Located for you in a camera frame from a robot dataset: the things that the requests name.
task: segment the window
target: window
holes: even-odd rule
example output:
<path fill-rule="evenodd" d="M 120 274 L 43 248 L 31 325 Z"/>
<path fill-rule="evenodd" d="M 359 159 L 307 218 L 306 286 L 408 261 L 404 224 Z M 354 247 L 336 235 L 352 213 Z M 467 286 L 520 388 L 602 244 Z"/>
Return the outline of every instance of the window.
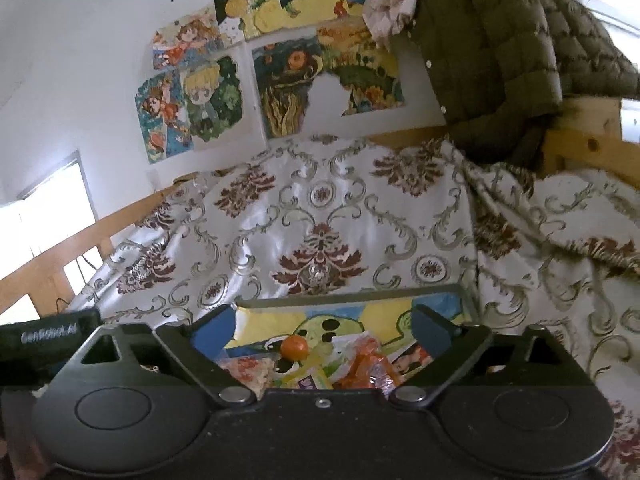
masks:
<path fill-rule="evenodd" d="M 16 202 L 0 208 L 0 244 L 10 249 L 3 251 L 0 278 L 94 222 L 94 209 L 76 152 L 21 193 Z M 94 247 L 64 267 L 75 294 L 101 264 Z M 0 314 L 0 324 L 30 319 L 37 319 L 37 313 L 28 296 Z"/>

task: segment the black device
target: black device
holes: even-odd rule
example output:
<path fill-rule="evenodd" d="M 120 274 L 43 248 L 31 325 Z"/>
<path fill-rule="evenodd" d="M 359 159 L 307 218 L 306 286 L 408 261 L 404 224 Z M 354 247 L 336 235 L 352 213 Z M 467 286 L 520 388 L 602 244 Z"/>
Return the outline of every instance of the black device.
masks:
<path fill-rule="evenodd" d="M 0 386 L 42 386 L 102 324 L 88 308 L 0 326 Z"/>
<path fill-rule="evenodd" d="M 437 357 L 389 399 L 273 388 L 258 401 L 193 347 L 233 318 L 224 306 L 193 327 L 97 329 L 33 410 L 47 479 L 602 478 L 612 411 L 543 327 L 493 335 L 417 306 L 412 330 Z"/>

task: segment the bed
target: bed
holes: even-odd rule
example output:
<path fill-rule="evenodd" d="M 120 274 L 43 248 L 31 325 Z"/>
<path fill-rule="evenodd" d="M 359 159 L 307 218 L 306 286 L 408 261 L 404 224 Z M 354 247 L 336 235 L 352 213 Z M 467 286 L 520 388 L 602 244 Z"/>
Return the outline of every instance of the bed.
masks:
<path fill-rule="evenodd" d="M 28 294 L 41 316 L 60 298 L 157 326 L 238 297 L 458 282 L 493 329 L 537 323 L 564 343 L 616 414 L 604 472 L 640 478 L 640 147 L 550 130 L 536 175 L 476 166 L 444 133 L 275 141 L 34 258 L 0 281 L 0 311 Z M 105 263 L 74 298 L 62 268 L 94 246 Z"/>

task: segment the patterned bedsheet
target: patterned bedsheet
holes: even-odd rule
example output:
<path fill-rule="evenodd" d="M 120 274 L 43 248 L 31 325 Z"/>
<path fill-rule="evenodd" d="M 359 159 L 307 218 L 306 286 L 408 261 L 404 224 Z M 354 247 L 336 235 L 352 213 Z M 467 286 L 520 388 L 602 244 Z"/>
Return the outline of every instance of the patterned bedsheet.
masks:
<path fill-rule="evenodd" d="M 640 194 L 603 172 L 544 180 L 451 144 L 283 139 L 184 184 L 71 308 L 193 322 L 234 298 L 462 283 L 503 333 L 547 326 L 616 413 L 601 467 L 640 478 Z"/>

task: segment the puffer jacket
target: puffer jacket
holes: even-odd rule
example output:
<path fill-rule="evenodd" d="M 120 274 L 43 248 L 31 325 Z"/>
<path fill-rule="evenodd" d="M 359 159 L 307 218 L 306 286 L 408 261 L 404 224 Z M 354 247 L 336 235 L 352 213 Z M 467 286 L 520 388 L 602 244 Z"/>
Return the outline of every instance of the puffer jacket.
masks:
<path fill-rule="evenodd" d="M 410 30 L 452 140 L 528 166 L 562 98 L 638 98 L 640 76 L 577 0 L 420 0 Z"/>

